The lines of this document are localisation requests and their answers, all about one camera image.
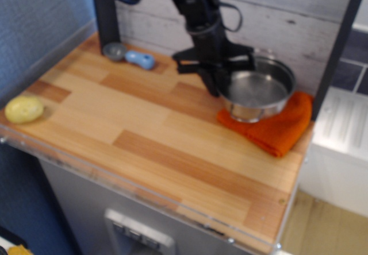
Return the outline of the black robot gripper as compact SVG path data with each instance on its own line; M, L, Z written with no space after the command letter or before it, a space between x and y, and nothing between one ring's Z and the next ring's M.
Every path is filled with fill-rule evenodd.
M254 70L254 49L230 42L221 22L187 26L193 47L173 54L182 74L197 72L210 95L228 94L232 71Z

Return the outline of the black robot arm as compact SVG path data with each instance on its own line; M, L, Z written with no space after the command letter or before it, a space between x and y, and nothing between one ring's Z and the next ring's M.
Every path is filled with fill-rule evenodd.
M196 73L208 92L218 96L217 86L231 72L253 70L254 49L232 43L226 35L220 0L172 0L185 18L185 29L193 47L173 54L180 74Z

